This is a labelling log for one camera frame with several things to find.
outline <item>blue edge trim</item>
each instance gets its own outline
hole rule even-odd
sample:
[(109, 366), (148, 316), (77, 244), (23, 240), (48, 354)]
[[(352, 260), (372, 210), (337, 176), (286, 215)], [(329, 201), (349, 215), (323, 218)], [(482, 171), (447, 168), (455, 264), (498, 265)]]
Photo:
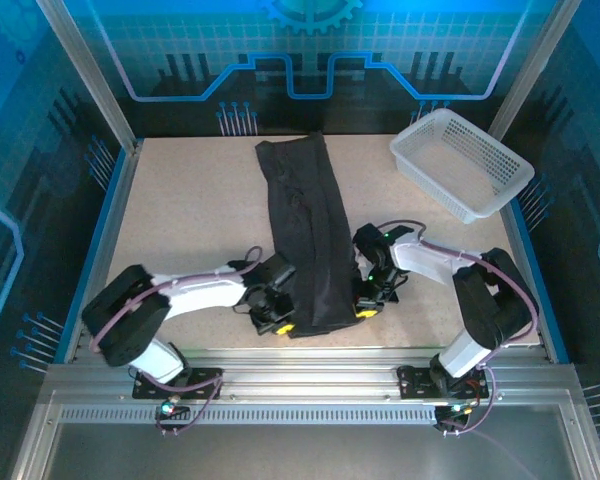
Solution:
[(527, 260), (529, 261), (529, 265), (531, 267), (531, 276), (533, 277), (533, 281), (536, 284), (536, 289), (538, 290), (540, 304), (542, 305), (542, 311), (544, 312), (544, 317), (547, 322), (547, 329), (549, 330), (547, 333), (551, 336), (551, 342), (553, 343), (553, 348), (556, 352), (556, 361), (558, 363), (569, 363), (569, 355), (567, 354), (567, 349), (564, 346), (562, 334), (560, 333), (560, 327), (558, 327), (558, 321), (556, 320), (555, 313), (553, 312), (551, 300), (549, 300), (549, 293), (547, 292), (547, 287), (544, 284), (542, 273), (540, 272), (540, 266), (538, 265), (538, 259), (536, 258), (536, 253), (533, 250), (531, 237), (529, 236), (529, 231), (524, 223), (524, 217), (522, 216), (520, 203), (517, 199), (512, 200), (511, 210), (513, 211), (513, 218), (516, 222), (516, 227), (520, 231), (520, 238), (522, 239), (524, 253), (527, 256)]
[[(120, 180), (124, 162), (125, 153), (124, 150), (120, 150), (120, 154), (118, 155), (118, 160), (116, 162), (116, 168), (113, 171), (109, 189), (107, 190), (104, 202), (102, 203), (100, 216), (98, 217), (98, 222), (96, 223), (96, 228), (93, 232), (93, 237), (91, 238), (91, 245), (89, 246), (89, 251), (87, 252), (87, 258), (85, 259), (84, 267), (82, 269), (82, 273), (80, 274), (80, 279), (78, 280), (76, 293), (73, 297), (73, 301), (71, 302), (69, 313), (67, 314), (67, 323), (65, 324), (62, 337), (60, 338), (60, 344), (58, 345), (58, 350), (56, 351), (54, 363), (63, 363), (64, 356), (69, 348), (69, 342), (71, 341), (73, 329), (78, 321), (80, 305), (82, 304), (82, 299), (87, 288), (87, 281), (91, 275), (91, 270), (93, 269), (96, 252), (98, 251), (98, 247), (102, 241), (104, 226), (111, 210), (111, 204), (113, 203), (113, 197), (118, 186), (118, 181)], [(551, 307), (551, 301), (549, 300), (549, 293), (545, 287), (542, 273), (540, 272), (540, 267), (538, 265), (538, 260), (533, 250), (533, 245), (531, 244), (531, 237), (529, 236), (529, 232), (527, 231), (527, 227), (524, 223), (522, 211), (520, 210), (520, 204), (518, 203), (517, 199), (514, 199), (511, 202), (511, 210), (513, 211), (513, 218), (516, 222), (516, 227), (520, 231), (520, 238), (522, 239), (524, 253), (527, 256), (529, 265), (531, 266), (531, 275), (533, 276), (533, 280), (538, 290), (538, 296), (540, 297), (539, 300), (542, 304), (542, 310), (544, 311), (547, 328), (549, 329), (548, 333), (551, 336), (551, 341), (556, 351), (556, 361), (558, 363), (569, 363), (569, 355), (567, 354), (567, 349), (564, 345), (564, 341), (562, 340), (562, 334), (560, 333), (560, 328), (558, 327), (558, 322), (553, 312), (553, 308)]]
[(93, 270), (93, 263), (95, 262), (96, 253), (98, 251), (98, 247), (100, 246), (100, 242), (102, 241), (104, 226), (107, 223), (107, 218), (109, 217), (109, 212), (111, 211), (111, 204), (113, 203), (113, 197), (118, 187), (118, 182), (120, 181), (120, 175), (122, 173), (122, 168), (125, 161), (126, 155), (124, 150), (121, 148), (120, 154), (118, 155), (118, 159), (116, 161), (116, 167), (113, 170), (113, 175), (111, 175), (109, 188), (107, 189), (104, 201), (102, 202), (102, 208), (100, 209), (98, 222), (96, 223), (93, 237), (91, 237), (91, 245), (89, 246), (89, 251), (87, 252), (87, 258), (84, 261), (84, 267), (82, 267), (82, 273), (80, 274), (80, 279), (78, 280), (76, 293), (73, 296), (71, 307), (69, 307), (67, 322), (62, 330), (62, 336), (60, 337), (60, 343), (58, 344), (58, 349), (56, 350), (53, 363), (64, 363), (64, 356), (69, 349), (69, 343), (71, 342), (73, 329), (75, 328), (76, 322), (78, 321), (78, 317), (80, 315), (80, 305), (82, 304), (82, 299), (84, 298), (87, 289), (87, 283), (91, 275), (91, 270)]

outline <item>black garment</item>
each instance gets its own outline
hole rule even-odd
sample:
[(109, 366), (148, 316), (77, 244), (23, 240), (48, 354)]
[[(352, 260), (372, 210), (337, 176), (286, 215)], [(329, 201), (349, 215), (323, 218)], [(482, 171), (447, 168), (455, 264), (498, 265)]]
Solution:
[(256, 146), (269, 186), (269, 220), (277, 252), (296, 267), (287, 291), (294, 303), (290, 337), (329, 333), (359, 323), (349, 223), (320, 133)]

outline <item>metal base plate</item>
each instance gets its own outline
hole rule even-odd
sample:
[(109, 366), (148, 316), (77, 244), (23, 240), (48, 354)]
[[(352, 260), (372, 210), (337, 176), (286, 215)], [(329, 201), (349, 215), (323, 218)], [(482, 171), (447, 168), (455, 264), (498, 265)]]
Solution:
[[(214, 377), (222, 376), (221, 368), (192, 368), (183, 370), (176, 378), (171, 380), (168, 385), (175, 387), (186, 387), (195, 385), (196, 383), (204, 382)], [(180, 393), (182, 400), (206, 400), (213, 393), (214, 385), (207, 385), (200, 389), (192, 390), (186, 393)], [(214, 396), (214, 399), (220, 397), (220, 390)], [(132, 397), (137, 400), (164, 400), (173, 395), (166, 390), (157, 388), (154, 384), (148, 382), (141, 373), (136, 375), (136, 381), (133, 385)]]
[[(458, 388), (453, 388), (443, 397), (430, 376), (430, 368), (417, 368), (410, 365), (398, 367), (398, 388), (402, 400), (447, 398), (453, 400), (472, 400), (476, 398), (475, 389), (462, 382)], [(466, 375), (467, 380), (475, 380), (480, 385), (480, 398), (489, 397), (489, 387), (483, 371), (472, 370)]]

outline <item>glass panel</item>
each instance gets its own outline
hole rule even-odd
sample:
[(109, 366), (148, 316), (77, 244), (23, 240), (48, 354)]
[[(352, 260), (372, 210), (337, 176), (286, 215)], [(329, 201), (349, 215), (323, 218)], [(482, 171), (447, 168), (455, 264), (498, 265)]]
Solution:
[(35, 2), (0, 2), (0, 478), (56, 353), (119, 150)]
[(505, 142), (536, 168), (520, 203), (568, 353), (600, 363), (600, 2), (582, 2)]
[(486, 129), (554, 3), (68, 2), (140, 136)]

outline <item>wooden table surface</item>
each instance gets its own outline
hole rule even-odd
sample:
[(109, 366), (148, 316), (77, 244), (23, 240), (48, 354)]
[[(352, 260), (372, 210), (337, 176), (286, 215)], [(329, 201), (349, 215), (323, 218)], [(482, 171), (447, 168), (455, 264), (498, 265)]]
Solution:
[[(204, 272), (252, 245), (273, 254), (267, 184), (254, 147), (295, 137), (150, 138), (144, 141), (109, 271)], [(400, 174), (391, 135), (327, 136), (351, 233), (367, 222), (409, 218), (427, 238), (466, 250), (510, 251), (500, 215), (464, 225)], [(462, 328), (453, 288), (410, 275), (390, 304), (360, 325), (318, 337), (258, 336), (247, 316), (211, 308), (167, 321), (159, 336), (180, 348), (445, 346)], [(525, 344), (537, 344), (532, 336)]]

